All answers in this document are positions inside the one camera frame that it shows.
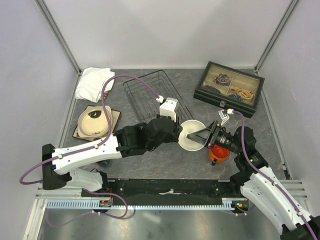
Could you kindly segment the white ceramic bowl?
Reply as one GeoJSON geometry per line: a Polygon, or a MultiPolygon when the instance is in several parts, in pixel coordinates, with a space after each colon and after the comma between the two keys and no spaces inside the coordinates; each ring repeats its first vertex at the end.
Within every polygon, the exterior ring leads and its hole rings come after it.
{"type": "Polygon", "coordinates": [[[205,130],[206,126],[195,119],[186,120],[180,124],[182,131],[178,137],[178,144],[187,151],[195,152],[204,147],[203,140],[197,136],[199,131],[205,130]]]}

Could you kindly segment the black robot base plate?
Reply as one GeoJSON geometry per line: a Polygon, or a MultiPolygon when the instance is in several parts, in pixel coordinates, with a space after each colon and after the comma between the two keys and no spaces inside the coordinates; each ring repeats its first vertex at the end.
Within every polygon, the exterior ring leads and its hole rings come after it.
{"type": "Polygon", "coordinates": [[[223,198],[243,199],[228,180],[215,179],[109,179],[99,193],[113,193],[127,204],[219,205],[223,198]]]}

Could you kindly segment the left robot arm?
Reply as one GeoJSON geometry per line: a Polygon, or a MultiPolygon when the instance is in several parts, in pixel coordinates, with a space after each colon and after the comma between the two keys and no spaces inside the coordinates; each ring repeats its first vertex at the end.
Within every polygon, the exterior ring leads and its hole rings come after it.
{"type": "Polygon", "coordinates": [[[42,147],[42,188],[57,190],[74,185],[104,197],[110,191],[107,178],[81,170],[82,166],[152,152],[163,143],[178,142],[182,130],[178,120],[158,116],[148,123],[125,126],[109,137],[74,147],[54,148],[46,144],[42,147]]]}

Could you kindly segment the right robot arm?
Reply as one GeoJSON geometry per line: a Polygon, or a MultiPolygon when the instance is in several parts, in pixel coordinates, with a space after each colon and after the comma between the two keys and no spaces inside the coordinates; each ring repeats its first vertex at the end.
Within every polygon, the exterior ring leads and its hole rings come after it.
{"type": "Polygon", "coordinates": [[[219,146],[236,154],[238,173],[229,179],[229,191],[235,197],[249,199],[274,225],[282,240],[318,240],[320,218],[312,216],[298,203],[275,176],[255,148],[251,128],[240,126],[234,134],[216,122],[209,127],[188,130],[186,138],[205,147],[219,146]]]}

